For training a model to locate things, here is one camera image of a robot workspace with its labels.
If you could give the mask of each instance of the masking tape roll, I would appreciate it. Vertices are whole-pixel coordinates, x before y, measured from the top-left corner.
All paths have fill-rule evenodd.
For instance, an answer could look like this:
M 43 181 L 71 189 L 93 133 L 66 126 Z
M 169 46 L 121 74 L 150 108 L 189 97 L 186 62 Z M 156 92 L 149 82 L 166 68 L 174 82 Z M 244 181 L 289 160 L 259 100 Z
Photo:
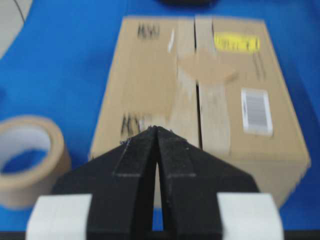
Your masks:
M 17 173 L 0 173 L 0 205 L 19 209 L 50 193 L 58 177 L 71 168 L 59 127 L 43 117 L 21 116 L 0 124 L 0 170 L 26 150 L 47 151 L 37 166 Z

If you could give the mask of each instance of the blue surface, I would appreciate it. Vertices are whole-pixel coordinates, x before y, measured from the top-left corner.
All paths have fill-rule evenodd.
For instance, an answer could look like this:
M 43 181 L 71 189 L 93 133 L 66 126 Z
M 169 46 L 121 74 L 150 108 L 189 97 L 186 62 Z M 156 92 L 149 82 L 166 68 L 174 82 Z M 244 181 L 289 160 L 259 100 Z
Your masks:
M 15 174 L 30 170 L 41 163 L 46 154 L 46 151 L 37 149 L 24 151 L 11 158 L 11 160 L 4 165 L 3 169 L 1 169 L 1 173 Z
M 21 114 L 53 119 L 72 166 L 80 166 L 89 153 L 122 16 L 194 14 L 265 20 L 312 159 L 280 214 L 286 229 L 320 229 L 320 1 L 219 0 L 190 9 L 156 0 L 33 0 L 24 28 L 0 60 L 0 120 Z M 24 230 L 30 212 L 0 208 L 0 230 Z

